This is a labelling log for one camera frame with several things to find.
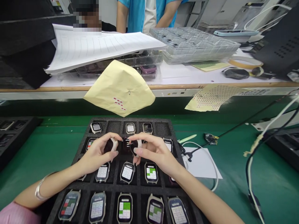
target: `hand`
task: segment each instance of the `hand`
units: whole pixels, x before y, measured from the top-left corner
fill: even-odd
[[[169,151],[162,138],[146,133],[139,133],[128,137],[131,141],[141,139],[148,143],[142,144],[142,148],[135,149],[135,153],[139,158],[134,157],[133,163],[140,164],[141,157],[149,159],[157,164],[157,166],[167,175],[174,177],[180,169],[181,165]]]
[[[82,175],[92,173],[100,168],[103,164],[111,161],[118,155],[118,151],[107,152],[104,154],[104,148],[110,138],[122,141],[122,138],[115,133],[107,133],[93,142],[84,156],[76,163]]]

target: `wooden edge strip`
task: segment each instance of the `wooden edge strip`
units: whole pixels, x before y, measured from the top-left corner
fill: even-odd
[[[299,87],[296,82],[251,82],[251,83],[219,83],[221,85],[236,86],[241,88],[269,88],[269,87]],[[149,85],[151,90],[166,89],[202,89],[207,84],[175,84],[175,85]],[[60,91],[88,91],[90,86],[62,86],[40,87],[36,90],[0,89],[0,92],[60,92]]]

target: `silver bracelet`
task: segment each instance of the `silver bracelet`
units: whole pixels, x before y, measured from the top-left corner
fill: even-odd
[[[38,184],[38,186],[37,186],[37,188],[36,188],[36,190],[35,190],[35,196],[36,196],[37,199],[39,199],[40,201],[45,201],[45,200],[47,200],[47,199],[50,198],[50,197],[48,197],[48,198],[44,198],[43,196],[40,195],[40,187],[41,187],[41,184],[44,182],[44,180],[45,180],[48,176],[50,176],[51,174],[53,174],[53,173],[57,173],[57,171],[56,171],[56,172],[49,173],[47,176],[45,176],[45,177],[40,181],[40,183]]]

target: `paper sheet with dots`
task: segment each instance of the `paper sheet with dots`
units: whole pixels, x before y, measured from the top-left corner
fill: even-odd
[[[186,110],[194,111],[218,111],[220,106],[237,93],[248,91],[247,89],[219,84],[208,84],[190,100]]]

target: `green workbench surface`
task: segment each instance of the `green workbench surface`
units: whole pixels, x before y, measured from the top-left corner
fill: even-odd
[[[199,124],[189,116],[155,116],[172,120],[177,139],[197,134],[192,139],[204,144],[203,133],[220,135],[234,124]],[[81,142],[91,116],[46,117],[0,174],[0,209],[23,189],[46,174],[68,167]],[[260,223],[248,201],[245,176],[248,151],[257,131],[243,125],[219,140],[209,151],[223,177],[215,193],[245,223]],[[209,188],[212,179],[202,178]],[[266,223],[299,223],[299,175],[266,145],[255,154],[252,165],[253,191],[259,198]]]

